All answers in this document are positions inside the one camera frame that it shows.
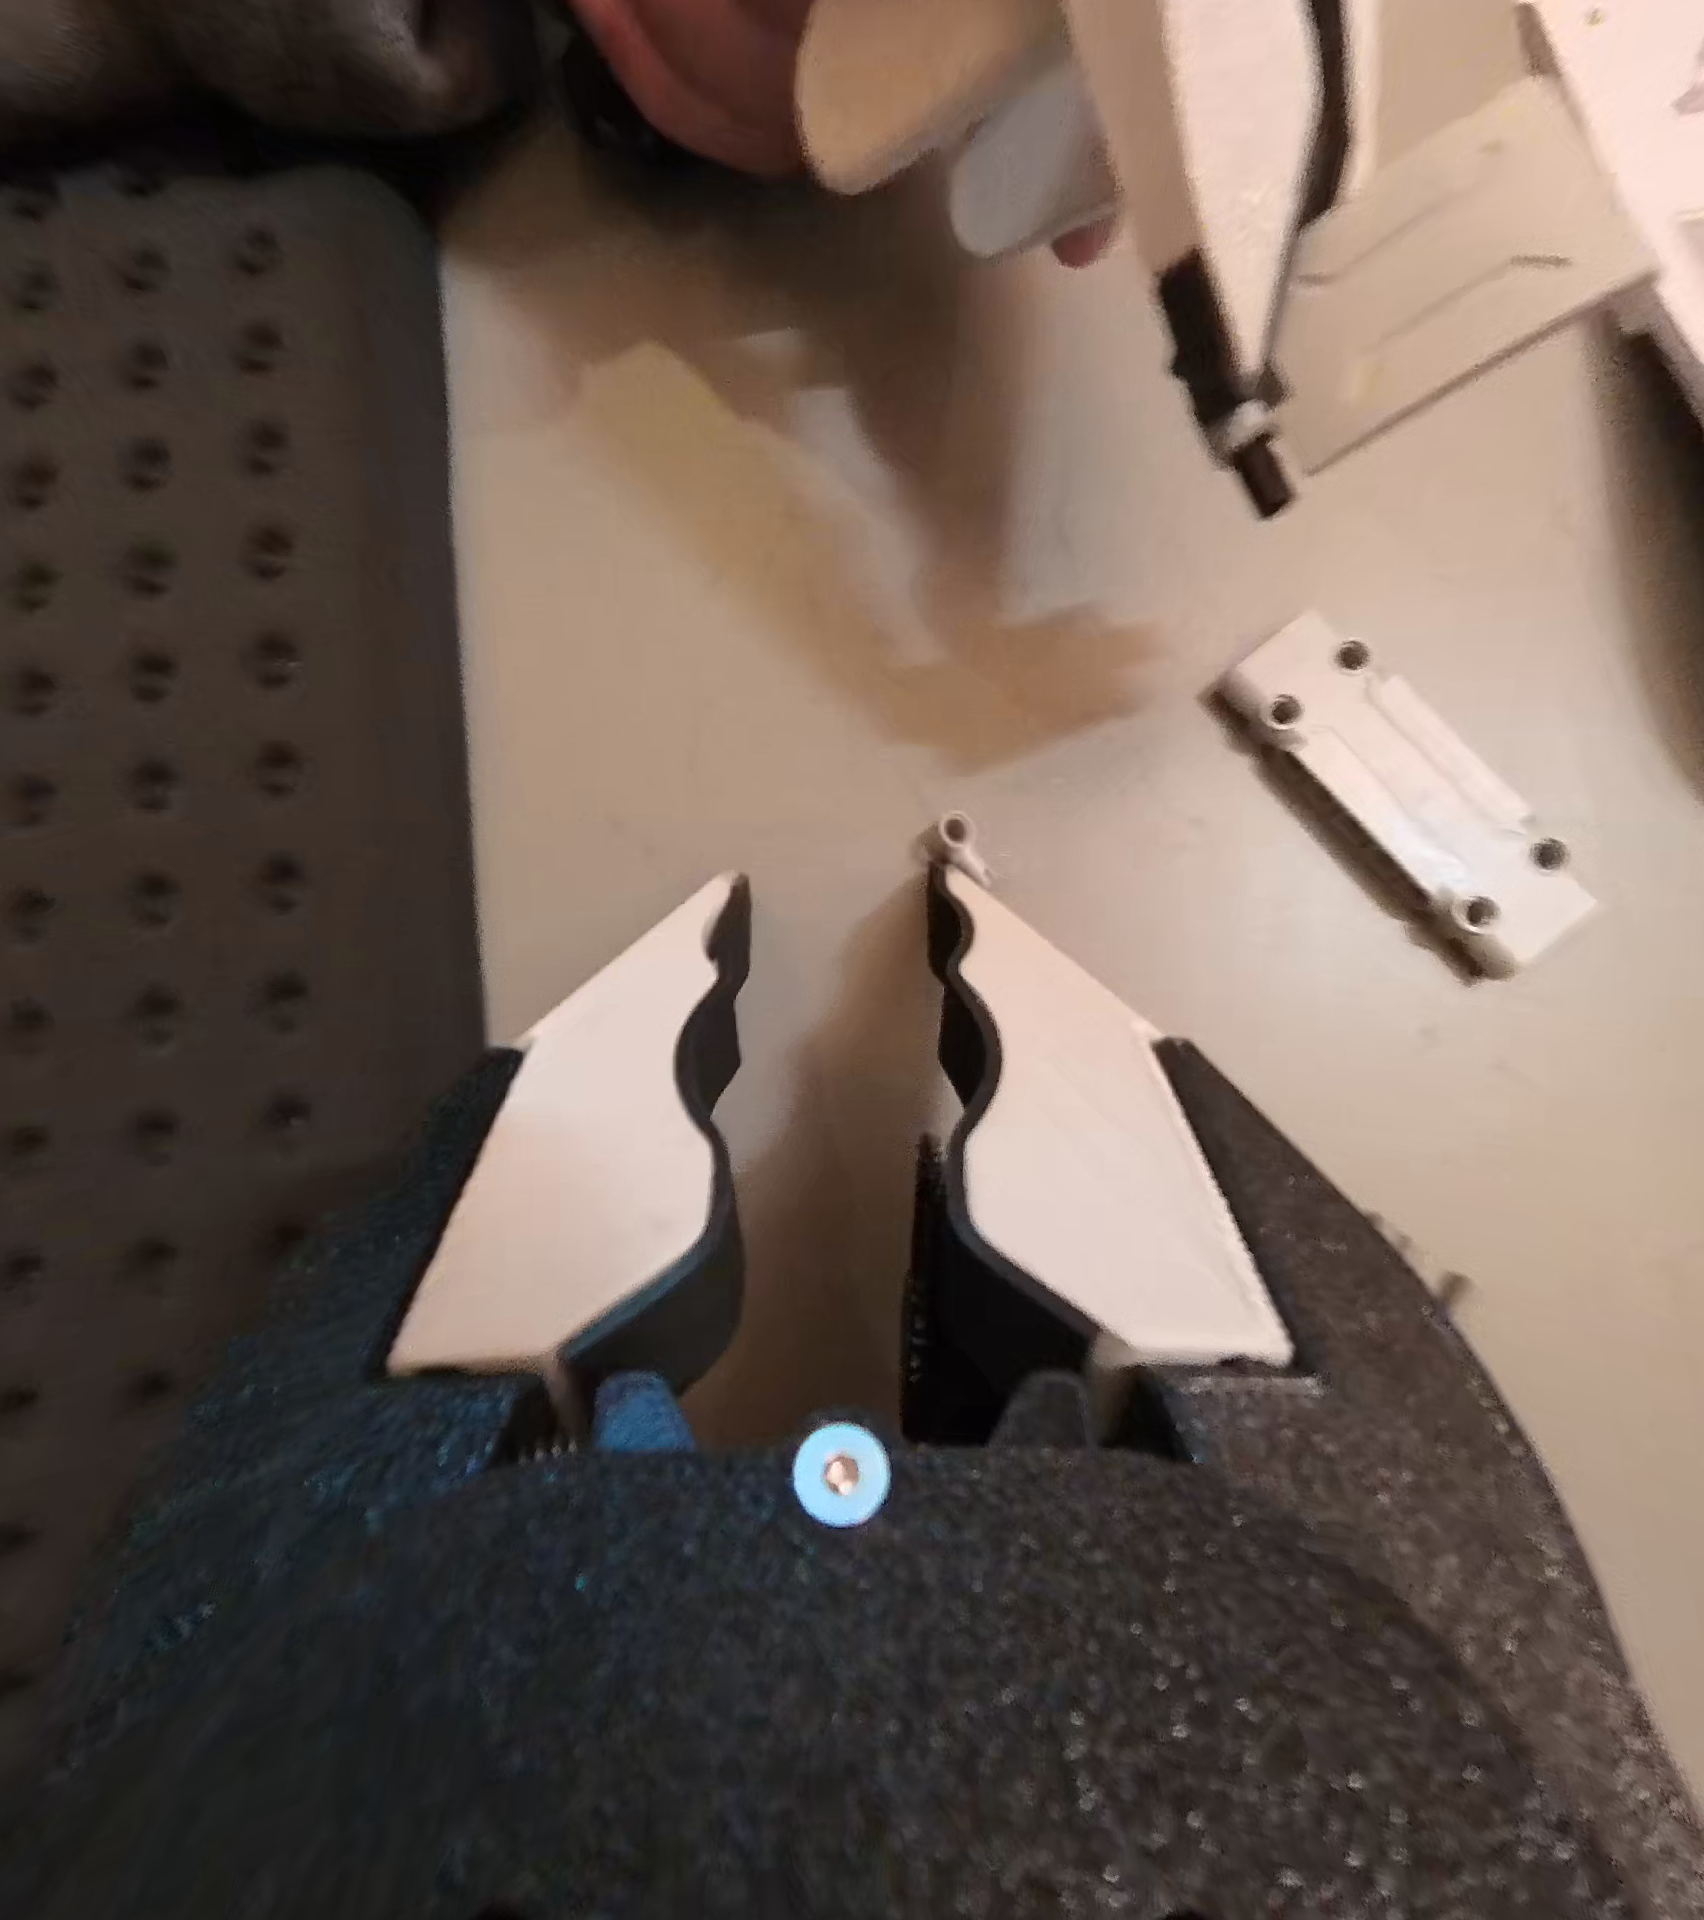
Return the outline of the person's left hand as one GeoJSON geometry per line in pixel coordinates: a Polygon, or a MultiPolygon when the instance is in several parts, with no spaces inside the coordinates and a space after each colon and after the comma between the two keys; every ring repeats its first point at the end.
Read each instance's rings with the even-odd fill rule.
{"type": "Polygon", "coordinates": [[[575,1],[648,126],[758,179],[802,174],[796,63],[813,1],[575,1]]]}

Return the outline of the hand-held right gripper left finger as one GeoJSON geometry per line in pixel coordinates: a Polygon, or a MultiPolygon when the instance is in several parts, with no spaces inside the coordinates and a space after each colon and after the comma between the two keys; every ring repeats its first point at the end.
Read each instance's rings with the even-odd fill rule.
{"type": "Polygon", "coordinates": [[[718,1109],[751,950],[751,880],[723,872],[519,1037],[391,1379],[528,1379],[580,1430],[612,1379],[685,1395],[716,1367],[745,1311],[718,1109]]]}

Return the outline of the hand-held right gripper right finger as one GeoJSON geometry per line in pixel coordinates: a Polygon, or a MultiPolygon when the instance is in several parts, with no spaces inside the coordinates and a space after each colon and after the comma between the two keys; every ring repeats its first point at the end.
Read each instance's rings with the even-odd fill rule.
{"type": "Polygon", "coordinates": [[[1177,1044],[954,862],[926,875],[937,1062],[958,1104],[919,1141],[904,1430],[983,1445],[1031,1379],[1096,1428],[1171,1430],[1139,1379],[1283,1379],[1299,1337],[1257,1266],[1177,1044]]]}

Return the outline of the grey flat panel with holes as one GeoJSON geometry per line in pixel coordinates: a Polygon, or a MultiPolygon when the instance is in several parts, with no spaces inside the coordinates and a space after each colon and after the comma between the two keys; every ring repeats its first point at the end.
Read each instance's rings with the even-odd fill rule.
{"type": "Polygon", "coordinates": [[[1411,678],[1321,612],[1246,652],[1214,695],[1481,975],[1534,967],[1601,913],[1569,841],[1411,678]]]}

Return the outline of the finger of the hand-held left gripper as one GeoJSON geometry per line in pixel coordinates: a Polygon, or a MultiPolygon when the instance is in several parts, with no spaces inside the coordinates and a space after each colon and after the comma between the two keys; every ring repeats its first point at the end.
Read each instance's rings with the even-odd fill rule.
{"type": "Polygon", "coordinates": [[[1369,176],[1379,1],[1069,1],[1120,216],[1213,463],[1295,502],[1276,334],[1311,224],[1369,176]]]}

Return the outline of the grey desk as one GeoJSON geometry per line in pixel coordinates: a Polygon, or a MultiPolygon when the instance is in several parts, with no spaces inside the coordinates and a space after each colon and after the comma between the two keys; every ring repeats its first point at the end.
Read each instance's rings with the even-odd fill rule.
{"type": "Polygon", "coordinates": [[[1269,523],[1127,258],[989,265],[937,183],[688,190],[524,128],[438,228],[487,1028],[751,877],[714,1445],[896,1404],[945,1121],[919,836],[1205,1054],[1445,1285],[1704,1805],[1704,444],[1598,320],[1269,523]],[[1209,703],[1374,645],[1598,913],[1481,981],[1209,703]]]}

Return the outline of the person's grey sweater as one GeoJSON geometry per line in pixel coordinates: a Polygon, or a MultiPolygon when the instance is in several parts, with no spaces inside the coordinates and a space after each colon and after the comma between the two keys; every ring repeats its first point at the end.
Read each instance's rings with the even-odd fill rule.
{"type": "Polygon", "coordinates": [[[0,158],[193,107],[431,137],[535,90],[536,3],[0,1],[0,158]]]}

